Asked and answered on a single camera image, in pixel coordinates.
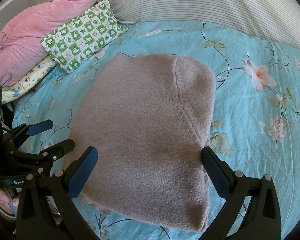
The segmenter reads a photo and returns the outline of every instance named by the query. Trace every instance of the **blue gripper pad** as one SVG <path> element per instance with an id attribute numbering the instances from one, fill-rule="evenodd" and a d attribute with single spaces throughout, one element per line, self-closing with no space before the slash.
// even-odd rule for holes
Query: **blue gripper pad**
<path id="1" fill-rule="evenodd" d="M 84 184 L 86 183 L 92 170 L 96 166 L 98 162 L 97 149 L 94 147 L 88 147 L 83 155 L 75 162 L 79 162 L 79 165 L 68 182 L 67 195 L 69 199 L 73 199 L 79 196 Z"/>
<path id="2" fill-rule="evenodd" d="M 34 136 L 36 134 L 45 132 L 47 130 L 50 130 L 53 128 L 53 121 L 51 120 L 46 120 L 34 125 L 31 125 L 28 130 L 27 130 L 27 135 Z"/>

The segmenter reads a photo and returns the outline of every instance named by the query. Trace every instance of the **bed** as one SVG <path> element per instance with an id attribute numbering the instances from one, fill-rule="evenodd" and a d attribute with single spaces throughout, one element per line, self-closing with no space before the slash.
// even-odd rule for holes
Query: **bed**
<path id="1" fill-rule="evenodd" d="M 222 18 L 211 20 L 216 23 L 198 19 L 161 22 L 162 19 L 148 19 L 143 15 L 143 18 L 125 21 L 120 16 L 122 6 L 117 5 L 113 0 L 111 6 L 122 22 L 137 23 L 127 25 L 128 31 L 123 36 L 70 75 L 59 67 L 54 68 L 37 92 L 28 93 L 19 101 L 14 127 L 46 119 L 54 122 L 52 130 L 28 140 L 23 150 L 38 153 L 68 138 L 75 114 L 90 85 L 118 52 L 131 57 L 152 53 L 194 57 L 216 74 L 211 147 L 232 169 L 241 170 L 247 176 L 260 178 L 263 174 L 271 174 L 279 198 L 284 239 L 300 220 L 299 40 L 266 32 L 265 29 L 271 30 L 269 26 L 259 32 L 251 26 L 241 29 L 242 26 L 222 22 Z M 251 69 L 258 70 L 257 80 L 251 77 Z M 224 203 L 212 185 L 210 201 L 209 223 Z M 196 240 L 201 235 L 143 224 L 115 213 L 104 215 L 91 205 L 83 205 L 82 197 L 74 203 L 102 240 L 122 236 L 136 240 Z M 238 216 L 231 233 L 236 231 L 241 220 Z"/>

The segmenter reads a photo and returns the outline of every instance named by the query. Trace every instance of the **sweater seam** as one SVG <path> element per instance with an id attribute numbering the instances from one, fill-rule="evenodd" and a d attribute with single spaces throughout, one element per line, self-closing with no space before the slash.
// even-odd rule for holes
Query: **sweater seam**
<path id="1" fill-rule="evenodd" d="M 179 60 L 179 57 L 176 58 L 176 60 L 173 62 L 173 65 L 172 65 L 172 69 L 173 69 L 173 74 L 174 74 L 174 83 L 175 83 L 175 87 L 177 89 L 177 101 L 179 103 L 179 106 L 181 107 L 181 112 L 182 112 L 182 115 L 183 115 L 183 118 L 186 119 L 186 124 L 190 127 L 190 129 L 192 130 L 192 132 L 194 133 L 199 145 L 201 145 L 201 142 L 200 142 L 200 139 L 199 139 L 199 136 L 193 126 L 193 123 L 190 121 L 190 118 L 189 116 L 187 115 L 186 113 L 186 110 L 185 108 L 183 107 L 183 104 L 181 103 L 181 100 L 180 100 L 180 90 L 179 90 L 179 87 L 178 87 L 178 81 L 177 81 L 177 72 L 176 72 L 176 64 L 177 64 L 177 61 Z"/>

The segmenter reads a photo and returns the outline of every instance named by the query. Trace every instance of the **pink flower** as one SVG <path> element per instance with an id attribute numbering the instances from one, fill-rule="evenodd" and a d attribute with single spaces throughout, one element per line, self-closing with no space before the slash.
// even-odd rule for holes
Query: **pink flower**
<path id="1" fill-rule="evenodd" d="M 252 78 L 252 85 L 257 92 L 265 86 L 275 87 L 277 83 L 272 76 L 268 75 L 269 67 L 266 65 L 256 66 L 251 59 L 244 58 L 245 65 L 241 69 Z"/>

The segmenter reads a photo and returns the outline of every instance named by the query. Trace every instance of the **screw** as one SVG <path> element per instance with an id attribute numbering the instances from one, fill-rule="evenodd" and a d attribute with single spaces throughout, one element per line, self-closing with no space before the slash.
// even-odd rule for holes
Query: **screw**
<path id="1" fill-rule="evenodd" d="M 27 179 L 27 180 L 33 179 L 33 175 L 32 175 L 32 174 L 28 174 L 28 175 L 26 176 L 26 179 Z"/>
<path id="2" fill-rule="evenodd" d="M 60 176 L 62 176 L 62 174 L 63 174 L 63 170 L 57 170 L 57 171 L 54 173 L 54 175 L 55 175 L 56 177 L 60 177 Z"/>
<path id="3" fill-rule="evenodd" d="M 236 171 L 236 172 L 234 172 L 234 174 L 239 178 L 241 178 L 243 176 L 243 173 L 241 171 Z"/>
<path id="4" fill-rule="evenodd" d="M 265 179 L 268 180 L 268 181 L 271 181 L 272 178 L 271 178 L 270 175 L 266 174 L 266 175 L 265 175 Z"/>

